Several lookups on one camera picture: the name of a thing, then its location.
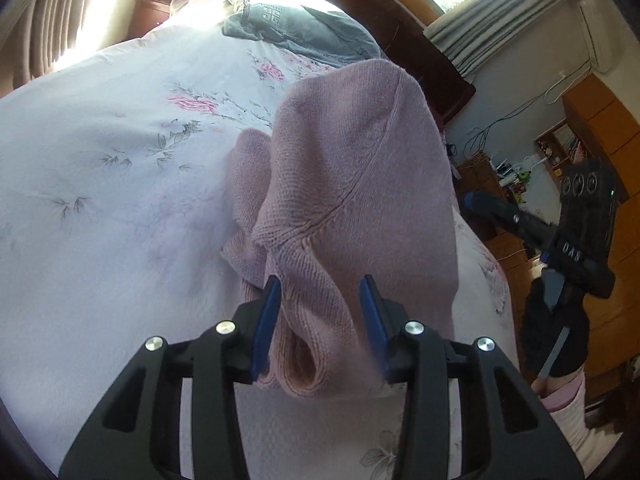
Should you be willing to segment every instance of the pink sleeve cuff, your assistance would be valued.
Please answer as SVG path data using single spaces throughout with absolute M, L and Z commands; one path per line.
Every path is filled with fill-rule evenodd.
M 558 410 L 566 408 L 574 401 L 575 396 L 578 394 L 578 391 L 580 391 L 580 386 L 582 386 L 583 382 L 584 371 L 580 372 L 570 383 L 565 384 L 562 388 L 554 391 L 548 397 L 540 399 L 543 406 L 549 413 L 557 412 Z

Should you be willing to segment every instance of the silver screw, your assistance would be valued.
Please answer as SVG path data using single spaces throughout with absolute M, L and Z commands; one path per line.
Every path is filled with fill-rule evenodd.
M 478 339 L 478 348 L 483 352 L 490 352 L 495 348 L 495 342 L 490 337 L 481 337 Z
M 412 335 L 420 335 L 424 332 L 424 325 L 420 321 L 409 321 L 404 326 L 404 330 Z
M 150 337 L 145 341 L 145 348 L 150 352 L 162 348 L 162 338 L 157 335 Z
M 236 324 L 233 321 L 220 321 L 216 325 L 216 332 L 222 335 L 231 334 L 236 330 Z

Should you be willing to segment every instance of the camera lens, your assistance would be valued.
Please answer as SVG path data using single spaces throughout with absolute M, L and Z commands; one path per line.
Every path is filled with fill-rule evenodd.
M 584 175 L 578 174 L 574 177 L 574 195 L 580 196 L 584 189 Z
M 594 194 L 598 189 L 598 177 L 595 173 L 590 173 L 587 177 L 587 193 Z
M 566 195 L 569 194 L 569 192 L 571 191 L 571 179 L 566 176 L 564 177 L 564 179 L 562 179 L 562 194 Z

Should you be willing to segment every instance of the sweater sleeve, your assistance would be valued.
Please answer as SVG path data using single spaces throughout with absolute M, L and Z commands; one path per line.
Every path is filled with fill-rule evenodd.
M 570 398 L 571 395 L 574 395 L 573 400 L 568 404 L 564 402 L 563 399 L 567 396 Z M 587 477 L 608 455 L 621 433 L 587 429 L 584 421 L 584 395 L 585 377 L 582 372 L 573 381 L 543 399 L 543 404 L 571 445 Z

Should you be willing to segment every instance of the pillow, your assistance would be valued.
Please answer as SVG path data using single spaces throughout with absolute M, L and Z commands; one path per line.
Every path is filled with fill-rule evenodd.
M 228 2 L 234 13 L 225 19 L 225 36 L 268 41 L 334 67 L 382 55 L 366 28 L 324 0 Z

